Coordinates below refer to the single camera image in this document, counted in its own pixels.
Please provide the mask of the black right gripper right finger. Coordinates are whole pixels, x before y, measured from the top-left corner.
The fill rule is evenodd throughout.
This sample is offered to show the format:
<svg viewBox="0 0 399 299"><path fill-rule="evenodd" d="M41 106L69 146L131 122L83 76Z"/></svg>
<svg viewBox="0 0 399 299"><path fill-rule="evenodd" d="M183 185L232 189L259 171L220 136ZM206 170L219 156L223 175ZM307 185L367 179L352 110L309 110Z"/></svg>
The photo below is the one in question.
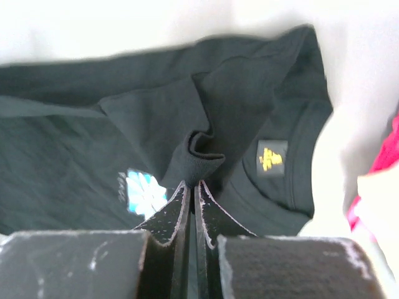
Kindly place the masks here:
<svg viewBox="0 0 399 299"><path fill-rule="evenodd" d="M200 298L233 298L224 287L230 287L233 270L226 261L228 237L255 237L214 199L204 181L194 191L198 296Z"/></svg>

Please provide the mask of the black daisy print t shirt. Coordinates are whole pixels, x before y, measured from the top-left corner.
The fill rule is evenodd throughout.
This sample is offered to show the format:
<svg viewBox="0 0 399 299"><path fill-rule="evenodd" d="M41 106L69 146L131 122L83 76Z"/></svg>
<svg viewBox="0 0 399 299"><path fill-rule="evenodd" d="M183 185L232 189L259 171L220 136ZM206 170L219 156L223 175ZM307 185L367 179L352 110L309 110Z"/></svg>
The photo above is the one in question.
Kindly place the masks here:
<svg viewBox="0 0 399 299"><path fill-rule="evenodd" d="M1 233L131 229L152 186L204 181L257 235L314 215L332 113L315 30L1 68Z"/></svg>

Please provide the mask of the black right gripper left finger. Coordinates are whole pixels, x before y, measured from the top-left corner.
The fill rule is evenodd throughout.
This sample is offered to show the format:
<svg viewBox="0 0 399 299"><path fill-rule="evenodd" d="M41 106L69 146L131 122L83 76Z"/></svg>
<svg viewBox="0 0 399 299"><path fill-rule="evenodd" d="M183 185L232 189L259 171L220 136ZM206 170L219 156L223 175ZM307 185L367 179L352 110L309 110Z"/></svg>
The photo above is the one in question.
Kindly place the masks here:
<svg viewBox="0 0 399 299"><path fill-rule="evenodd" d="M171 199L135 228L135 298L186 298L190 247L190 189L180 182Z"/></svg>

